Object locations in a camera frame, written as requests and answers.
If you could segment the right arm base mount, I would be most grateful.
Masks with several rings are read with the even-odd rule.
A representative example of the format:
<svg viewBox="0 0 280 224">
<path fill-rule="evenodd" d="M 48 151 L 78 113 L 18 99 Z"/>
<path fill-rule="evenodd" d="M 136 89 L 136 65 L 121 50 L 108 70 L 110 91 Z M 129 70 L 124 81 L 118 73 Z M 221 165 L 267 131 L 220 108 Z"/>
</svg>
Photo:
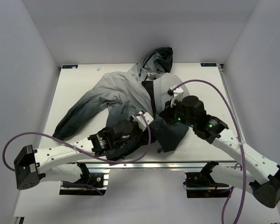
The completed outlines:
<svg viewBox="0 0 280 224">
<path fill-rule="evenodd" d="M 218 183 L 210 176 L 212 169 L 218 165 L 216 161 L 209 161 L 199 172 L 185 173 L 183 185 L 186 188 L 187 198 L 227 198 L 231 187 Z"/>
</svg>

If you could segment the grey black gradient jacket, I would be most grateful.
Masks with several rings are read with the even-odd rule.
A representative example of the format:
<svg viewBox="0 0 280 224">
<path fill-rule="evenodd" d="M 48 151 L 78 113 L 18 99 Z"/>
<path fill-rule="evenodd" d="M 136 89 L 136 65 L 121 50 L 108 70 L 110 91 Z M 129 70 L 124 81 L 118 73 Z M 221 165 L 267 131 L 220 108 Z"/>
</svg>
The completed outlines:
<svg viewBox="0 0 280 224">
<path fill-rule="evenodd" d="M 163 152 L 175 151 L 188 132 L 188 126 L 169 125 L 159 114 L 170 100 L 168 90 L 181 80 L 171 74 L 173 50 L 153 50 L 127 72 L 106 73 L 66 113 L 56 126 L 53 137 L 64 140 L 73 136 L 90 119 L 105 108 L 109 114 L 106 125 L 129 119 L 140 111 L 148 112 L 154 121 L 150 126 L 151 142 L 159 142 Z"/>
</svg>

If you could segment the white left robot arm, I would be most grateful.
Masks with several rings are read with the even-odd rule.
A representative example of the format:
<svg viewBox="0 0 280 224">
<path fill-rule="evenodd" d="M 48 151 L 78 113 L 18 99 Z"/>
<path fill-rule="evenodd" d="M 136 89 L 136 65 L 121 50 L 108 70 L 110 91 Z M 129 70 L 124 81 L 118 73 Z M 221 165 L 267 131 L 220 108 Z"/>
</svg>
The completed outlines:
<svg viewBox="0 0 280 224">
<path fill-rule="evenodd" d="M 149 121 L 145 120 L 144 115 L 132 116 L 129 120 L 122 120 L 72 144 L 65 142 L 54 148 L 43 149 L 25 146 L 14 160 L 17 189 L 25 190 L 38 185 L 41 179 L 49 176 L 50 170 L 61 168 L 57 174 L 65 175 L 66 164 L 88 156 L 106 157 L 140 137 L 148 126 Z"/>
</svg>

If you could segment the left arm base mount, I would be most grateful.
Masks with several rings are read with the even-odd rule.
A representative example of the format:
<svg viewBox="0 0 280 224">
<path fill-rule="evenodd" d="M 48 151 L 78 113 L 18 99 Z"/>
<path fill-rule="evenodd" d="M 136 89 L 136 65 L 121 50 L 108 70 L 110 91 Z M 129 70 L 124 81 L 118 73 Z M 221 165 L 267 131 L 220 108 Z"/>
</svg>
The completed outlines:
<svg viewBox="0 0 280 224">
<path fill-rule="evenodd" d="M 62 182 L 59 195 L 103 196 L 106 192 L 109 173 L 106 170 L 89 170 L 84 163 L 78 163 L 81 170 L 76 181 Z"/>
</svg>

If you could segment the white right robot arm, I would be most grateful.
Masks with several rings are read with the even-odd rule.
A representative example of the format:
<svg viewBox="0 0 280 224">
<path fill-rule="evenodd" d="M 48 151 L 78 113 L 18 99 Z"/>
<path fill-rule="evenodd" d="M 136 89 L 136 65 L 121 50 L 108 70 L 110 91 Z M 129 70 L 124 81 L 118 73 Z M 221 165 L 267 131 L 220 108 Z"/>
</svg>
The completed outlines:
<svg viewBox="0 0 280 224">
<path fill-rule="evenodd" d="M 198 97 L 169 100 L 160 116 L 170 125 L 179 122 L 191 127 L 198 138 L 227 153 L 242 165 L 242 170 L 236 170 L 209 161 L 200 171 L 198 180 L 190 182 L 192 185 L 232 185 L 252 194 L 262 205 L 276 207 L 280 201 L 280 165 L 248 144 L 241 143 L 226 123 L 207 114 Z"/>
</svg>

